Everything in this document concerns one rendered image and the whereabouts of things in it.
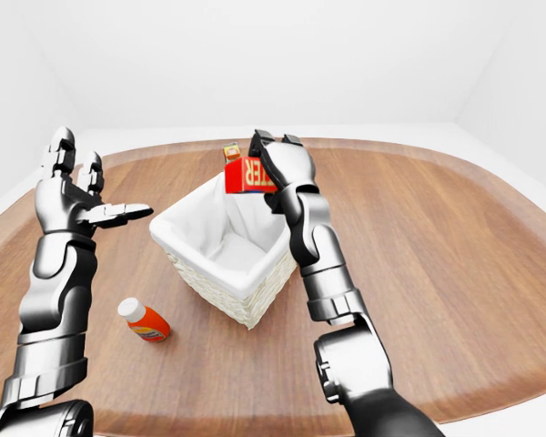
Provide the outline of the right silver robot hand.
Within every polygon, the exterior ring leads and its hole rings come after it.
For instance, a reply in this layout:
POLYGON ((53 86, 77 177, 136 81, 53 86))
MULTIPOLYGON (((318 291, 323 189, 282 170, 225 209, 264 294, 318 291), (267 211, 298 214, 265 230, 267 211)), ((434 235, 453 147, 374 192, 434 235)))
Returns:
POLYGON ((270 133, 260 129, 256 129, 251 138, 248 154, 260 159, 278 189, 264 195, 271 211, 283 213, 290 224, 297 222, 302 214, 298 193, 319 193, 311 155, 298 138, 284 136, 281 142, 277 142, 270 133))

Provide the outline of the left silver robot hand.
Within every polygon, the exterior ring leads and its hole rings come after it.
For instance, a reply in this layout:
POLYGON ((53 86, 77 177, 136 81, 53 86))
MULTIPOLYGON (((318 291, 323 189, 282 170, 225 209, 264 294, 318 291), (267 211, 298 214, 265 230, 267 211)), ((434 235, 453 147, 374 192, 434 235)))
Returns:
POLYGON ((89 152, 73 180, 75 159, 74 134, 60 127, 43 156, 35 189, 35 210, 45 234, 70 231, 92 237, 96 228, 123 226, 153 213, 147 204, 106 204, 101 198, 105 182, 101 157, 89 152))

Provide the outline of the red butter box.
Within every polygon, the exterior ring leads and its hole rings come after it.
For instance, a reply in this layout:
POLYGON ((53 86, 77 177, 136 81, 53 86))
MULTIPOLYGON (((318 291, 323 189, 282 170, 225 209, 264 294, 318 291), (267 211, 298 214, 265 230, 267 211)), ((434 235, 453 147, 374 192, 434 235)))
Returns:
POLYGON ((273 193, 278 190, 262 166, 260 158, 241 157, 224 167, 225 191, 228 194, 248 192, 273 193))

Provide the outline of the white wicker basket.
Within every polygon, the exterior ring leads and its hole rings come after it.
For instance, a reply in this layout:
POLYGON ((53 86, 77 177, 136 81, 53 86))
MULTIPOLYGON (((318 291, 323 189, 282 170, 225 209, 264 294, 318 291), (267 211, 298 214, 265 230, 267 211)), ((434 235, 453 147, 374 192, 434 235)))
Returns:
POLYGON ((263 195, 228 194, 218 174, 152 219, 153 240, 203 299, 253 329, 297 263, 263 195))

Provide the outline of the orange bottle with white cap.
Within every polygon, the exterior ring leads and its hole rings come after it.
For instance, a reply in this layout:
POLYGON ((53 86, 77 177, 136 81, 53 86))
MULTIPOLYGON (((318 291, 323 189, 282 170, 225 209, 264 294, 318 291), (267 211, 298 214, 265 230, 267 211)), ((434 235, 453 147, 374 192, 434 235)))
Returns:
POLYGON ((169 335, 170 326, 166 320, 136 298, 122 300, 117 312, 142 340, 159 342, 169 335))

